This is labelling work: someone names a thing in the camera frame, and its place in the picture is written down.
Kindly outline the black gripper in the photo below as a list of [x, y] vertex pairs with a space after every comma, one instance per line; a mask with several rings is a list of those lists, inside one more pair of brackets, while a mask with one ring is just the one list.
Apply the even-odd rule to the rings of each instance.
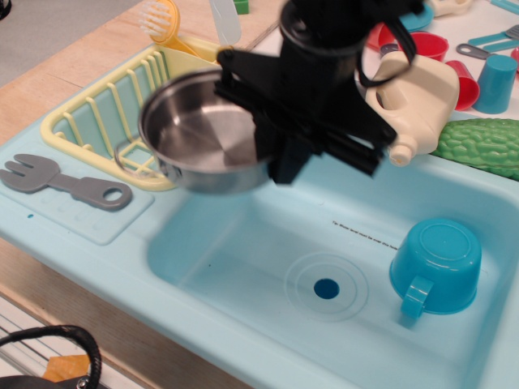
[[237, 49], [217, 55], [216, 92], [252, 114], [257, 160], [269, 163], [280, 185], [323, 153], [372, 175], [397, 134], [354, 79], [365, 38], [326, 48], [294, 11], [282, 12], [280, 30], [276, 57]]

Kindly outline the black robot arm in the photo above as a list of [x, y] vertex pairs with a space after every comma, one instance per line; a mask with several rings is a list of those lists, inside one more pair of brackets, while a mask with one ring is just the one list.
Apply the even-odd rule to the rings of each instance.
[[269, 177], [289, 184], [311, 156], [327, 153], [373, 174], [396, 131], [364, 100], [374, 88], [362, 69], [371, 30], [385, 24], [400, 43], [409, 69], [417, 49], [401, 17], [420, 1], [289, 1], [276, 57], [236, 49], [217, 55], [217, 94], [252, 114], [259, 155], [272, 155]]

